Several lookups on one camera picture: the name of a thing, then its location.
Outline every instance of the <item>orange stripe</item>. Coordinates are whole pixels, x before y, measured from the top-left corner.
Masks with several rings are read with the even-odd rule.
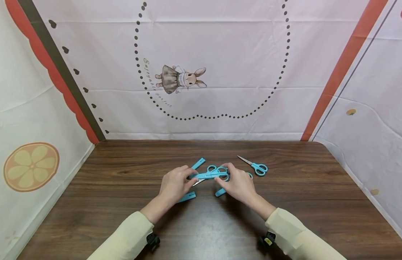
[[[363,43],[366,41],[371,29],[373,29],[373,26],[379,18],[386,3],[387,0],[370,0],[370,2],[368,2],[368,5],[360,17],[354,32],[351,34],[351,37],[349,38],[348,43],[337,62],[337,65],[335,65],[335,68],[333,69],[321,96],[319,97],[318,103],[316,103],[316,107],[311,115],[311,118],[309,119],[308,125],[305,128],[301,141],[308,141],[310,139],[316,128],[316,125],[318,124],[319,120],[321,120],[325,109],[327,109],[329,102],[332,100],[333,95],[340,86],[345,74],[351,67],[355,57],[357,57],[358,52],[363,46]]]
[[[55,87],[59,90],[59,92],[61,92],[64,96],[65,103],[75,114],[78,124],[85,130],[90,142],[92,142],[93,144],[97,144],[99,140],[95,132],[92,130],[85,115],[78,106],[77,101],[73,97],[72,93],[69,91],[68,86],[61,77],[61,74],[59,74],[58,69],[56,69],[55,64],[53,63],[51,57],[49,56],[48,52],[46,51],[39,37],[37,36],[32,25],[30,24],[26,14],[23,12],[23,9],[21,8],[17,0],[5,0],[5,3],[14,23],[19,28],[21,33],[23,33],[26,38],[29,39],[30,47],[32,48],[33,53],[36,55],[36,58],[40,61],[40,63],[48,70],[50,79],[52,80]]]

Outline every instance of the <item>red scalloped border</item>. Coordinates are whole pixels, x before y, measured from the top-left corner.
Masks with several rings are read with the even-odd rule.
[[[7,10],[9,11],[9,14],[12,17],[14,23],[19,28],[21,33],[23,33],[26,38],[28,38],[30,47],[32,48],[33,53],[36,55],[36,58],[48,70],[49,77],[52,80],[53,84],[59,90],[59,92],[62,93],[66,105],[75,114],[78,124],[85,130],[90,142],[92,142],[93,144],[97,144],[99,140],[95,132],[92,130],[90,124],[85,118],[85,115],[78,106],[77,101],[73,97],[72,93],[69,91],[68,86],[61,77],[61,74],[59,74],[58,69],[56,69],[55,64],[53,63],[51,57],[49,56],[48,52],[46,51],[39,37],[37,36],[32,25],[30,24],[25,12],[21,8],[17,0],[4,0],[4,2],[6,3]]]

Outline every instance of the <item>hand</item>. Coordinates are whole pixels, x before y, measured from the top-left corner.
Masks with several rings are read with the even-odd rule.
[[[266,221],[276,208],[257,194],[250,175],[234,167],[231,162],[222,166],[229,170],[229,181],[225,182],[220,178],[214,178],[214,180],[234,199],[247,205]]]
[[[163,176],[159,196],[166,198],[173,204],[177,203],[189,191],[192,185],[198,181],[196,178],[188,181],[187,177],[197,173],[196,170],[188,167],[188,165],[171,170]]]
[[[192,178],[190,181],[187,180],[189,175],[197,173],[196,170],[189,168],[187,165],[168,172],[163,176],[159,195],[152,199],[146,207],[142,208],[140,213],[146,216],[152,224],[156,224],[163,214],[175,205],[198,181],[196,178]]]
[[[220,178],[214,178],[214,180],[234,199],[244,204],[248,204],[251,200],[254,200],[257,193],[250,175],[234,167],[231,162],[222,166],[229,170],[229,181],[225,182]]]

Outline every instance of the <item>scissor blade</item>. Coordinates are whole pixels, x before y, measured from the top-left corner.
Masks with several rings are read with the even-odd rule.
[[[195,184],[193,184],[192,186],[194,187],[195,185],[198,185],[199,183],[201,183],[201,182],[203,182],[203,181],[205,181],[206,179],[200,179],[200,180],[198,180]]]
[[[248,159],[244,159],[243,157],[237,155],[238,158],[242,159],[243,161],[247,162],[248,164],[252,165],[253,163],[250,162]]]

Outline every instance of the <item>orange slice illustration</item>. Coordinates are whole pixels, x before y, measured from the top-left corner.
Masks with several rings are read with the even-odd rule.
[[[34,191],[50,181],[58,166],[59,153],[53,145],[28,143],[7,158],[4,180],[15,191]]]

